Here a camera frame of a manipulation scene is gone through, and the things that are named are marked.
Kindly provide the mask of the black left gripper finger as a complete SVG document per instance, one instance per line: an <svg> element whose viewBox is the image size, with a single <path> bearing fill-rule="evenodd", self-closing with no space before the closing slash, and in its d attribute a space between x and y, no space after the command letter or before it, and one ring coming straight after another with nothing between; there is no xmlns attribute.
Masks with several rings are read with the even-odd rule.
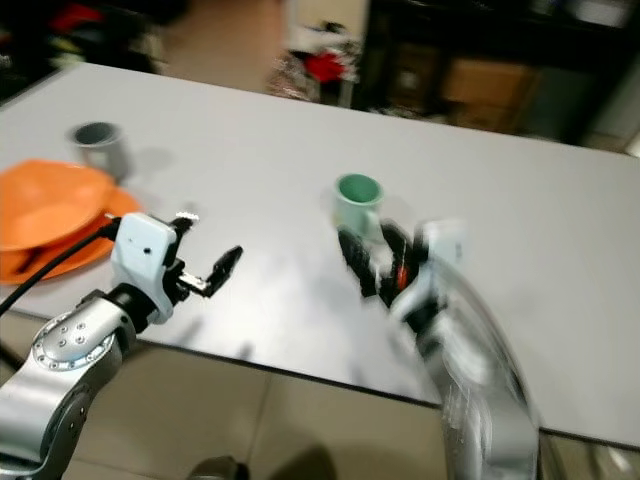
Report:
<svg viewBox="0 0 640 480"><path fill-rule="evenodd" d="M204 279L204 285L200 288L200 294L204 298L210 298L224 287L225 283L230 279L238 261L243 255L243 247L236 246L230 248L218 261L212 265L210 274Z"/></svg>

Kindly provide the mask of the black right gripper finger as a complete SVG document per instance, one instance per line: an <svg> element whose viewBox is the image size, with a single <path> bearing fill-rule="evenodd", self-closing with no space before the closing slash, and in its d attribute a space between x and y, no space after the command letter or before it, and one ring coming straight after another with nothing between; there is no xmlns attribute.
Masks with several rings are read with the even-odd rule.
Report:
<svg viewBox="0 0 640 480"><path fill-rule="evenodd" d="M394 221L380 221L381 243L387 251L383 257L387 260L388 273L404 270L415 271L415 244L410 233L399 227Z"/></svg>
<svg viewBox="0 0 640 480"><path fill-rule="evenodd" d="M365 242L364 238L346 228L338 230L337 239L343 260L358 282L361 296L365 300L379 297L381 294L381 273L374 256L372 256L369 244Z"/></svg>

